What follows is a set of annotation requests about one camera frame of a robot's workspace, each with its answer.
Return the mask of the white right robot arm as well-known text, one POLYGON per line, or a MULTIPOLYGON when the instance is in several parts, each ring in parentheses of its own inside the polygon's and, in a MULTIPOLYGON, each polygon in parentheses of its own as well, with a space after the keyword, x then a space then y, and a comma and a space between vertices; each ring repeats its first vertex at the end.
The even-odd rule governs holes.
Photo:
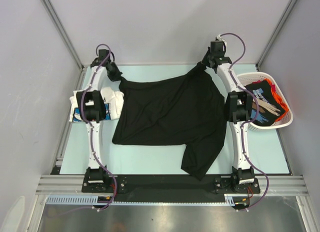
POLYGON ((202 63, 215 71, 227 91, 224 117, 229 123, 232 134, 234 159, 226 189, 233 193, 244 193, 255 181, 248 145, 253 97, 236 76, 232 61, 226 56, 226 42, 221 38, 210 42, 202 63))

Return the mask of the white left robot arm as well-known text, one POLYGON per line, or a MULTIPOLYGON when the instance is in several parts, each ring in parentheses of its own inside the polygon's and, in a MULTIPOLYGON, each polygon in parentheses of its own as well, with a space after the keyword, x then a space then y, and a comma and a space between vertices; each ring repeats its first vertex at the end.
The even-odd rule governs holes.
POLYGON ((75 93, 79 116, 86 125, 89 144, 89 162, 83 187, 93 186, 100 192, 109 188, 117 189, 117 180, 107 166, 103 165, 101 156, 103 124, 108 115, 101 89, 107 75, 119 71, 114 63, 113 52, 108 45, 104 46, 104 49, 97 47, 95 50, 97 57, 90 65, 91 74, 87 85, 75 93))

